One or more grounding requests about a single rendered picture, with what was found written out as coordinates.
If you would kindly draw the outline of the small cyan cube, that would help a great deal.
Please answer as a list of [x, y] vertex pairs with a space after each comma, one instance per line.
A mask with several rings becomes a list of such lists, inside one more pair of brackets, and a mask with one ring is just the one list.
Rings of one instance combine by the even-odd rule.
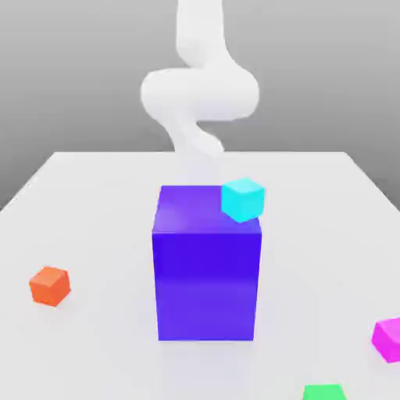
[[221, 187], [221, 209], [232, 220], [243, 223], [260, 217], [266, 189], [250, 178], [232, 180]]

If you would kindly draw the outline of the small orange cube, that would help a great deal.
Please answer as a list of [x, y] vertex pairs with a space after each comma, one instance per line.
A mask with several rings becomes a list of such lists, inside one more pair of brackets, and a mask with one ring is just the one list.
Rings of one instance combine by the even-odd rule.
[[56, 307], [70, 292], [70, 279], [66, 270], [44, 266], [29, 281], [35, 302]]

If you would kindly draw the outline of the small green cube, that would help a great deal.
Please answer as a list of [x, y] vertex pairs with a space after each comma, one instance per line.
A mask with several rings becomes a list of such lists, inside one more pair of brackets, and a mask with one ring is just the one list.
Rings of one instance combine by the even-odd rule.
[[347, 400], [340, 384], [310, 384], [303, 391], [302, 400]]

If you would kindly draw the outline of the small magenta cube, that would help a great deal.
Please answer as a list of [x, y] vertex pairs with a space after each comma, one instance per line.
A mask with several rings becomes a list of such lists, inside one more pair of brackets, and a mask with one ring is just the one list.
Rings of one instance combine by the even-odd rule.
[[400, 317], [376, 322], [371, 342], [387, 363], [400, 362]]

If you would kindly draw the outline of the large purple box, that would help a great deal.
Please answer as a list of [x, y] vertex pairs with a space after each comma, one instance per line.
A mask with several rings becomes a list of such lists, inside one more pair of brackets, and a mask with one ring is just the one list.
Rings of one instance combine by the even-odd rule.
[[258, 219], [221, 209], [221, 187], [163, 185], [152, 228], [161, 341], [250, 341], [262, 247]]

